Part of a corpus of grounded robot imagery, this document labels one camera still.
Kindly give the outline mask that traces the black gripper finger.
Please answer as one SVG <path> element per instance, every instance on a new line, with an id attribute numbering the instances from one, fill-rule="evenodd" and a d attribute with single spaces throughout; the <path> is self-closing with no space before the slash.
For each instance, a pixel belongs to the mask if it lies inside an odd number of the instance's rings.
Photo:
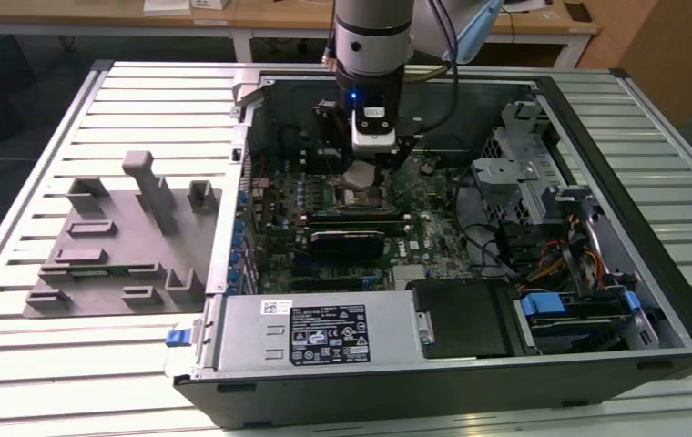
<path id="1" fill-rule="evenodd" d="M 376 185 L 380 186 L 386 176 L 394 173 L 413 150 L 413 137 L 398 137 L 397 147 L 389 153 L 376 155 Z"/>
<path id="2" fill-rule="evenodd" d="M 320 142 L 337 156 L 334 173 L 342 175 L 352 163 L 350 125 L 346 112 L 337 102 L 321 99 L 314 105 Z"/>

